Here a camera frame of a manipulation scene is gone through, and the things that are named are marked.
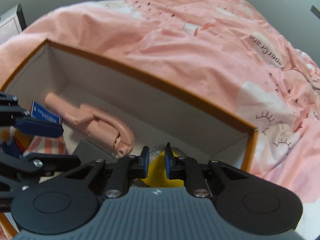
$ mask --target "pink folding device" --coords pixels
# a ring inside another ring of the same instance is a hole
[[[77,129],[116,151],[119,157],[129,154],[132,150],[132,130],[106,111],[89,104],[81,104],[80,108],[77,108],[54,93],[46,96],[45,105]]]

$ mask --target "silver screw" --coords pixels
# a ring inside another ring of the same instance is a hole
[[[117,189],[109,189],[106,192],[106,197],[108,198],[116,198],[119,197],[121,195],[121,192]]]
[[[34,160],[33,164],[38,168],[41,168],[43,166],[43,163],[41,160]]]
[[[207,191],[206,189],[200,188],[200,189],[196,189],[193,192],[193,195],[195,195],[196,197],[207,197],[209,196],[209,191]]]

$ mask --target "bed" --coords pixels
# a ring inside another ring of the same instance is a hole
[[[107,0],[59,8],[0,46],[0,84],[44,37],[173,82],[255,125],[250,172],[295,192],[320,235],[320,70],[244,0]]]

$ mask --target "gray gripper base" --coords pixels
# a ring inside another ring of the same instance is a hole
[[[22,231],[14,238],[40,239],[302,240],[293,230],[276,236],[257,236],[243,232],[225,222],[209,199],[193,197],[185,187],[131,187],[127,195],[105,200],[97,215],[75,231],[51,236]]]

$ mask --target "blue card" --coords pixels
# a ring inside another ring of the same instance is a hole
[[[46,120],[49,122],[61,124],[60,116],[52,113],[34,100],[32,102],[31,116],[39,120]]]

